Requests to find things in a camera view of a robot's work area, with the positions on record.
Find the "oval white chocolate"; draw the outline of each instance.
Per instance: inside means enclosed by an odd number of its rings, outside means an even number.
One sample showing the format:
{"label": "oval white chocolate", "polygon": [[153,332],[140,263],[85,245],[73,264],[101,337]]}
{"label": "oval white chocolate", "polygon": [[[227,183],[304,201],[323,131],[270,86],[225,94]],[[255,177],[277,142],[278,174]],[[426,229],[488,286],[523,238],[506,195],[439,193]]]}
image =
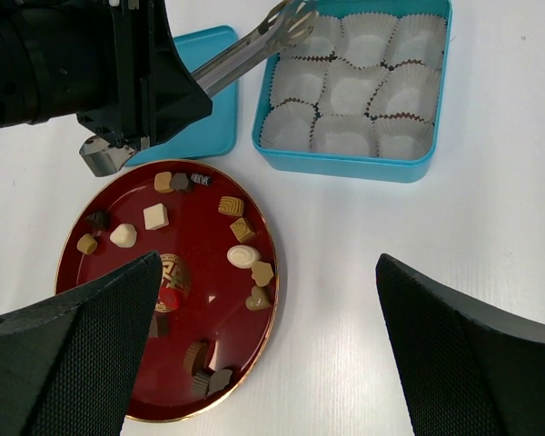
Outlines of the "oval white chocolate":
{"label": "oval white chocolate", "polygon": [[132,224],[119,224],[109,236],[109,240],[121,248],[131,248],[137,241],[137,231]]}
{"label": "oval white chocolate", "polygon": [[248,245],[236,245],[228,250],[228,262],[236,268],[249,270],[255,263],[261,260],[261,254],[255,248]]}

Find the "plate rim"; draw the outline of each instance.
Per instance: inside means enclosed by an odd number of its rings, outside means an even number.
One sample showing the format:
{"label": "plate rim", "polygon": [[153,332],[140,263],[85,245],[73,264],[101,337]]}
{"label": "plate rim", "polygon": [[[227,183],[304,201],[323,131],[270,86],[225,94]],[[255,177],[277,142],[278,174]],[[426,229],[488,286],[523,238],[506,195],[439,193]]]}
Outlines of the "plate rim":
{"label": "plate rim", "polygon": [[274,290],[274,302],[272,303],[272,313],[271,313],[271,316],[269,318],[269,322],[268,322],[268,325],[266,327],[266,331],[264,332],[263,343],[261,344],[258,352],[256,353],[256,356],[254,357],[253,362],[251,363],[251,365],[246,370],[246,373],[244,374],[244,376],[237,383],[235,383],[234,386],[227,393],[225,393],[222,397],[220,397],[218,400],[208,404],[207,406],[204,406],[203,408],[201,408],[198,411],[193,411],[192,413],[188,413],[185,416],[174,418],[174,419],[169,419],[169,420],[159,420],[159,421],[158,420],[147,420],[147,419],[138,418],[138,417],[135,417],[135,416],[132,416],[132,415],[129,415],[129,414],[126,413],[125,418],[128,418],[128,419],[130,419],[132,421],[148,422],[148,423],[170,423],[170,422],[178,422],[178,421],[187,421],[187,420],[189,420],[189,419],[191,419],[191,418],[193,418],[195,416],[198,416],[198,415],[200,415],[202,413],[205,413],[205,412],[213,409],[214,407],[216,407],[220,403],[222,403],[224,400],[226,400],[234,391],[236,391],[244,383],[246,378],[253,371],[254,366],[256,366],[256,363],[261,359],[261,357],[262,357],[262,355],[264,353],[264,349],[266,348],[266,346],[267,346],[267,344],[269,342],[269,339],[271,337],[271,332],[273,330],[274,321],[276,320],[276,311],[277,311],[278,304],[279,304],[279,291],[280,291],[280,287],[281,287],[281,275],[280,275],[280,272],[279,272],[279,263],[277,262],[276,247],[274,245],[273,234],[271,233],[271,229],[270,229],[270,227],[268,225],[268,220],[263,215],[263,212],[258,207],[258,204],[254,201],[253,197],[244,189],[244,187],[242,185],[240,185],[231,176],[229,176],[228,174],[226,174],[223,171],[219,170],[218,168],[215,168],[215,167],[213,167],[213,166],[211,166],[211,165],[209,165],[207,163],[195,161],[194,159],[160,159],[160,160],[157,160],[157,161],[142,163],[141,165],[137,165],[137,166],[134,166],[134,167],[131,167],[131,168],[127,169],[127,171],[119,174],[117,177],[115,177],[113,180],[109,181],[109,183],[107,183],[105,186],[103,186],[101,189],[99,189],[97,191],[97,193],[95,193],[91,197],[91,199],[86,203],[85,207],[78,214],[76,220],[74,220],[74,223],[71,226],[71,229],[69,230],[68,234],[66,235],[66,239],[64,241],[63,248],[62,248],[61,254],[59,256],[58,264],[56,265],[56,275],[55,275],[54,289],[53,289],[54,295],[56,295],[56,289],[57,289],[57,285],[58,285],[58,277],[59,277],[59,272],[60,272],[60,269],[61,269],[61,262],[63,260],[63,255],[66,252],[67,246],[69,244],[69,240],[71,239],[71,233],[73,232],[73,229],[76,227],[76,225],[79,223],[79,221],[81,220],[81,216],[83,216],[84,212],[91,205],[91,203],[94,201],[94,199],[96,197],[98,197],[103,191],[105,191],[112,183],[115,183],[117,180],[121,179],[122,177],[124,177],[128,173],[138,171],[141,168],[144,168],[146,166],[155,165],[155,164],[158,164],[158,163],[180,163],[180,162],[196,164],[196,165],[200,165],[200,166],[202,166],[204,168],[209,168],[209,169],[211,169],[213,171],[216,171],[218,174],[225,177],[230,182],[235,184],[238,188],[240,188],[240,190],[243,191],[244,194],[254,204],[254,207],[256,208],[256,212],[259,214],[259,216],[263,220],[264,228],[266,229],[267,233],[269,234],[269,238],[271,240],[272,261],[274,262],[274,271],[275,271],[275,278],[276,278],[276,287],[275,287],[275,290]]}

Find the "metal tongs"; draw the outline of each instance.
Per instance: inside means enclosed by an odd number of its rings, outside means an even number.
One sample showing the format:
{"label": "metal tongs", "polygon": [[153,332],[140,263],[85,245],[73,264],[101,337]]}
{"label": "metal tongs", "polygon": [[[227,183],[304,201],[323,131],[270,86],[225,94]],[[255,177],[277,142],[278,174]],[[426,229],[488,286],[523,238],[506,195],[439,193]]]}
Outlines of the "metal tongs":
{"label": "metal tongs", "polygon": [[[258,27],[195,70],[192,77],[209,97],[214,97],[263,60],[302,43],[311,34],[316,18],[313,0],[283,0]],[[149,138],[143,138],[141,149],[148,147]],[[116,147],[98,136],[87,139],[79,151],[97,177],[117,173],[137,153],[129,145]]]}

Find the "blue tray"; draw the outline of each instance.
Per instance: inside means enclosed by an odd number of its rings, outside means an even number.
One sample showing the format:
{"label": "blue tray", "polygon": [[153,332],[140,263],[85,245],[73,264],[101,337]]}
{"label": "blue tray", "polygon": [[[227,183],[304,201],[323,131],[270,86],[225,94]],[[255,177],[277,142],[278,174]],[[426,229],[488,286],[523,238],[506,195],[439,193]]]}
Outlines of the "blue tray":
{"label": "blue tray", "polygon": [[[223,25],[173,40],[189,71],[195,70],[238,41],[234,30]],[[191,124],[165,144],[134,156],[126,166],[176,158],[196,158],[227,154],[236,144],[238,84],[234,82],[213,98],[213,113]]]}
{"label": "blue tray", "polygon": [[269,93],[273,81],[274,67],[279,60],[279,56],[276,55],[269,59],[264,71],[263,88],[253,127],[253,143],[256,150],[264,156],[273,168],[282,171],[337,175],[402,183],[420,180],[428,171],[431,158],[436,151],[444,76],[446,73],[446,61],[451,35],[452,6],[450,0],[318,0],[317,5],[321,15],[331,15],[338,18],[362,12],[380,12],[398,17],[411,14],[434,14],[447,20],[448,30],[446,33],[440,95],[436,119],[434,121],[432,147],[428,154],[415,161],[299,153],[262,148],[260,146],[260,137],[264,119],[272,110],[269,103]]}

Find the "gold rim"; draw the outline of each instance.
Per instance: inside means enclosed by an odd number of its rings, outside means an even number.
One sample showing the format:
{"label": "gold rim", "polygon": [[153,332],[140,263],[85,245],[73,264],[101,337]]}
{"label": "gold rim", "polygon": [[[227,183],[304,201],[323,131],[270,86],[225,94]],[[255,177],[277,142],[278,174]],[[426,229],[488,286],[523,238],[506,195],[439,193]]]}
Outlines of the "gold rim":
{"label": "gold rim", "polygon": [[248,194],[248,192],[246,192],[246,190],[240,186],[232,177],[230,177],[228,174],[225,174],[223,173],[222,171],[220,171],[219,169],[217,168],[214,168],[213,166],[211,165],[208,165],[206,163],[201,163],[201,162],[197,162],[197,161],[192,161],[190,159],[163,159],[161,161],[153,161],[153,162],[150,162],[150,163],[145,163],[143,165],[139,165],[139,166],[136,166],[135,168],[132,168],[130,169],[129,171],[121,174],[120,176],[116,177],[115,179],[113,179],[111,182],[109,182],[108,184],[106,184],[103,188],[101,188],[92,198],[91,200],[89,200],[89,202],[87,203],[87,205],[84,207],[84,209],[79,213],[79,216],[77,217],[77,219],[75,220],[73,226],[71,227],[71,230],[69,231],[69,234],[66,236],[66,241],[64,242],[64,246],[63,246],[63,250],[61,251],[61,255],[59,257],[59,260],[58,260],[58,266],[56,267],[56,281],[54,283],[54,293],[56,293],[56,286],[58,284],[58,273],[61,269],[61,261],[63,260],[63,254],[66,250],[66,246],[68,245],[69,243],[69,239],[71,238],[71,232],[73,231],[73,229],[75,228],[75,226],[79,223],[79,220],[81,219],[81,216],[83,216],[84,212],[86,211],[87,207],[89,207],[89,205],[93,202],[93,200],[99,196],[99,194],[101,194],[105,189],[107,189],[112,183],[116,182],[118,179],[120,179],[121,177],[123,177],[124,175],[132,172],[132,171],[137,171],[139,170],[140,168],[144,168],[145,166],[148,166],[148,165],[154,165],[154,164],[158,164],[160,162],[173,162],[173,163],[176,163],[176,162],[186,162],[186,163],[192,163],[192,164],[197,164],[197,165],[200,165],[200,166],[203,166],[205,168],[210,168],[211,170],[214,170],[216,171],[218,174],[222,175],[223,177],[225,177],[226,179],[228,179],[230,182],[232,182],[233,184],[235,184],[238,188],[241,189],[241,191],[244,192],[244,194],[250,198],[251,202],[253,203],[254,207],[256,208],[256,212],[259,214],[259,216],[261,217],[261,220],[263,220],[263,223],[264,223],[264,228],[266,229],[267,233],[269,234],[269,239],[271,240],[271,247],[272,247],[272,261],[274,262],[274,270],[275,270],[275,278],[276,278],[276,288],[274,290],[274,302],[273,302],[273,305],[272,305],[272,314],[271,314],[271,318],[269,320],[269,323],[267,325],[267,328],[266,328],[266,332],[264,333],[264,339],[263,339],[263,344],[261,345],[258,353],[256,354],[256,357],[254,357],[253,359],[253,362],[251,363],[251,365],[248,367],[248,370],[246,370],[246,373],[244,374],[244,376],[237,382],[234,384],[234,386],[227,392],[225,393],[222,397],[220,397],[218,400],[214,401],[213,403],[207,405],[206,407],[204,407],[203,409],[200,409],[199,411],[195,411],[193,413],[190,413],[188,415],[185,415],[183,417],[180,417],[180,418],[175,418],[173,420],[164,420],[164,421],[154,421],[154,420],[144,420],[144,419],[141,419],[141,418],[137,418],[137,417],[134,417],[132,415],[125,415],[126,418],[129,418],[130,420],[133,420],[133,421],[139,421],[139,422],[151,422],[151,423],[168,423],[168,422],[178,422],[178,421],[186,421],[186,420],[189,420],[191,418],[193,418],[194,416],[198,416],[206,411],[209,411],[210,409],[213,409],[214,407],[216,407],[217,405],[219,405],[222,401],[226,400],[231,393],[233,393],[234,391],[236,391],[238,389],[238,387],[243,384],[244,380],[246,380],[246,377],[248,377],[248,375],[251,373],[251,371],[254,369],[254,365],[256,365],[256,363],[259,361],[259,359],[261,358],[261,356],[263,355],[263,352],[264,352],[264,348],[266,348],[266,345],[269,341],[269,338],[271,336],[271,331],[273,330],[273,325],[274,325],[274,320],[276,318],[276,309],[277,309],[277,306],[278,306],[278,302],[279,302],[279,288],[281,286],[281,275],[279,274],[279,265],[278,263],[276,262],[276,249],[274,247],[274,240],[273,240],[273,235],[271,234],[271,230],[269,229],[269,226],[268,226],[268,223],[266,221],[266,219],[264,218],[264,215],[263,213],[261,212],[261,210],[259,209],[258,205],[256,204],[256,202],[254,201],[254,199]]}

